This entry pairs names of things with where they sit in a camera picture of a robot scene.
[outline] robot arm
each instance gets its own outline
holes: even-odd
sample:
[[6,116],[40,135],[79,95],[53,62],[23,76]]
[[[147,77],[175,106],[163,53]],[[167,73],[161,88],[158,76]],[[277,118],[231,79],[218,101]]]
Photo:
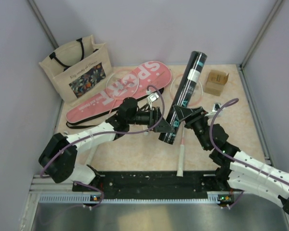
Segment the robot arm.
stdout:
[[[53,135],[42,155],[39,163],[45,167],[51,159],[63,148],[64,152],[58,156],[47,168],[46,173],[50,175],[55,183],[65,180],[79,181],[90,184],[94,179],[98,180],[98,172],[91,166],[84,166],[76,163],[78,155],[97,146],[101,143],[114,141],[130,130],[129,124],[147,125],[148,128],[155,125],[161,118],[159,107],[150,105],[150,109],[141,110],[137,106],[137,100],[126,98],[120,105],[117,113],[100,125],[79,132],[77,134],[63,136],[61,133]],[[173,129],[162,119],[154,127],[154,132],[172,132]]]
[[216,170],[215,179],[222,190],[229,186],[253,193],[272,201],[289,214],[289,186],[287,185],[289,173],[264,164],[228,143],[229,136],[224,129],[219,124],[214,124],[212,133],[214,143],[232,159],[226,157],[218,152],[210,141],[208,112],[202,107],[190,109],[175,105],[174,109],[180,122],[185,121],[185,127],[194,131],[202,148],[206,151],[213,150],[209,157],[221,166]]

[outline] tote bag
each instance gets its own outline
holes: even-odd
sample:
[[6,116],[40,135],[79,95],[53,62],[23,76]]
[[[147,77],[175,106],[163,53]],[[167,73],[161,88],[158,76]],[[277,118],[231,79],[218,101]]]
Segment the tote bag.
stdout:
[[95,44],[93,36],[60,46],[39,64],[61,98],[71,105],[102,91],[112,73],[106,44]]

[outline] black tube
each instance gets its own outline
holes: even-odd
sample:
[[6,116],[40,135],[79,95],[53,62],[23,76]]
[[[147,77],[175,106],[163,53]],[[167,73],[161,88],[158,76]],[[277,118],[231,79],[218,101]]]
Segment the black tube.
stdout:
[[159,140],[164,141],[169,144],[173,144],[176,134],[179,129],[180,122],[177,118],[177,114],[174,111],[173,106],[179,105],[182,107],[187,107],[194,89],[196,87],[197,81],[199,79],[202,67],[207,59],[206,54],[193,51],[189,58],[188,64],[184,71],[182,80],[180,82],[179,88],[173,102],[171,104],[166,121],[174,128],[173,133],[161,133]]
[[128,119],[128,124],[149,125],[151,112],[137,112],[137,114]]

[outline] white wall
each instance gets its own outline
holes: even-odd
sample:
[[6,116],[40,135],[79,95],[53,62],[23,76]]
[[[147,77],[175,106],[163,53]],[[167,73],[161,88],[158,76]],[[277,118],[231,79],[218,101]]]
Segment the white wall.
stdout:
[[274,163],[289,171],[289,0],[264,36],[245,74]]
[[113,65],[240,64],[274,0],[35,0],[59,44],[94,34]]
[[60,99],[38,61],[52,51],[25,0],[0,1],[0,231],[18,230]]

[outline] cardboard box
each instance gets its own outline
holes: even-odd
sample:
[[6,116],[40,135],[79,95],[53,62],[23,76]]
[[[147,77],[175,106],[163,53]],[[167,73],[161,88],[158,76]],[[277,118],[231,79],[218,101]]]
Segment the cardboard box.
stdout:
[[204,88],[204,92],[220,96],[225,84],[228,81],[229,74],[222,71],[211,70]]

